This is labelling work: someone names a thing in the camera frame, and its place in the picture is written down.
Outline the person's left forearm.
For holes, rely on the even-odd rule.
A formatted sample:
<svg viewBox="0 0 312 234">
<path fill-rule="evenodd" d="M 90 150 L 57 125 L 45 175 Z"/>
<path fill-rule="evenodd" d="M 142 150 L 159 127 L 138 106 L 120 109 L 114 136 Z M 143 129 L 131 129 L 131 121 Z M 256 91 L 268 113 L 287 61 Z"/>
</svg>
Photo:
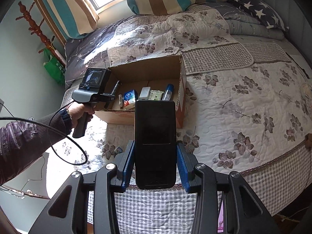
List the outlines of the person's left forearm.
<svg viewBox="0 0 312 234">
<path fill-rule="evenodd" d="M 72 129 L 67 109 L 38 120 L 39 123 L 69 135 Z M 12 121 L 1 127 L 1 184 L 14 179 L 33 164 L 53 144 L 65 137 L 45 127 L 24 121 Z"/>
</svg>

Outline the person's left hand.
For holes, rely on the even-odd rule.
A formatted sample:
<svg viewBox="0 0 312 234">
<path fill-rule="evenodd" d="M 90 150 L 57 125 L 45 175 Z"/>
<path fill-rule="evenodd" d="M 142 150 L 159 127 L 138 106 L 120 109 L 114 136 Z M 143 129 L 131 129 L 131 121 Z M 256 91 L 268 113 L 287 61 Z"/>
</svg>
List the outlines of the person's left hand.
<svg viewBox="0 0 312 234">
<path fill-rule="evenodd" d="M 72 128 L 76 128 L 78 120 L 85 113 L 87 114 L 87 123 L 91 121 L 93 115 L 95 114 L 94 107 L 85 104 L 79 104 L 77 102 L 73 102 L 66 109 L 71 117 Z"/>
</svg>

